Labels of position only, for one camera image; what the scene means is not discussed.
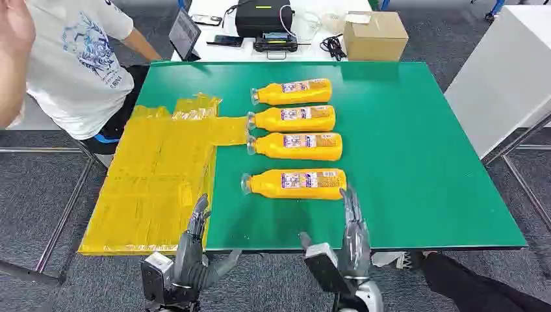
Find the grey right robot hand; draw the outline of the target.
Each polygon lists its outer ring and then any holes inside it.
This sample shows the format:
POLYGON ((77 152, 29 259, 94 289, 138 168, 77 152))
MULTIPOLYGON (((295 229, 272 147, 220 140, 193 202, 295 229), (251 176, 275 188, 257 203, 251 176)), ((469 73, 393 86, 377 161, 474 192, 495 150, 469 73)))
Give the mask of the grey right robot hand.
POLYGON ((345 229, 341 249, 335 253, 327 243, 313 244, 308 233, 299 234, 304 261, 320 286, 328 291, 343 285, 358 287, 369 277, 370 246, 366 222, 356 191, 350 185, 339 189, 344 203, 345 229))

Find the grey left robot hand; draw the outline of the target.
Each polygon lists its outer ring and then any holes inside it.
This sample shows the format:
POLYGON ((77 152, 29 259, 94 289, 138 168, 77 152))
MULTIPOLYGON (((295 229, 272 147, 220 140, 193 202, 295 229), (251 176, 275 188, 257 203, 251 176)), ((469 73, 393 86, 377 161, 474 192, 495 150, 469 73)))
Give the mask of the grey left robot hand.
POLYGON ((202 194, 194 206, 187 229, 181 235, 173 264, 172 287, 187 302, 197 302, 200 292, 233 269, 242 255, 242 250, 236 249, 217 263, 203 263, 202 240, 211 213, 208 205, 208 195, 202 194))

